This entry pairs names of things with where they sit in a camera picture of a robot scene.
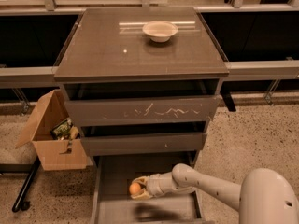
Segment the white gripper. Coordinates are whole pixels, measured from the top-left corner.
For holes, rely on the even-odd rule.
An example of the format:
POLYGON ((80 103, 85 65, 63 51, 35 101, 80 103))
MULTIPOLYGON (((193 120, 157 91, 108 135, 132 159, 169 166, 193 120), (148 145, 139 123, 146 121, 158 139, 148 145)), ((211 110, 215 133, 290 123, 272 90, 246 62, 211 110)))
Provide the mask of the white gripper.
POLYGON ((145 187, 131 198, 136 201, 162 197, 166 194, 190 194, 195 192, 193 187, 182 187, 172 177, 171 173, 140 176, 132 181, 132 186, 145 187))

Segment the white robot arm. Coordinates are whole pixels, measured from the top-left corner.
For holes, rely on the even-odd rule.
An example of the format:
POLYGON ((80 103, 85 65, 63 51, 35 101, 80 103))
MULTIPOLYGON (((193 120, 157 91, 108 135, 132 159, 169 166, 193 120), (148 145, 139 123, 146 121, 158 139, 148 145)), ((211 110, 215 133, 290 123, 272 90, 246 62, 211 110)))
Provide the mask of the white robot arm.
POLYGON ((168 173, 133 180, 129 193, 134 200, 148 200, 198 189, 234 209, 239 224, 299 224, 299 202, 292 186, 282 175, 266 168, 251 171, 236 184, 180 163, 168 173))

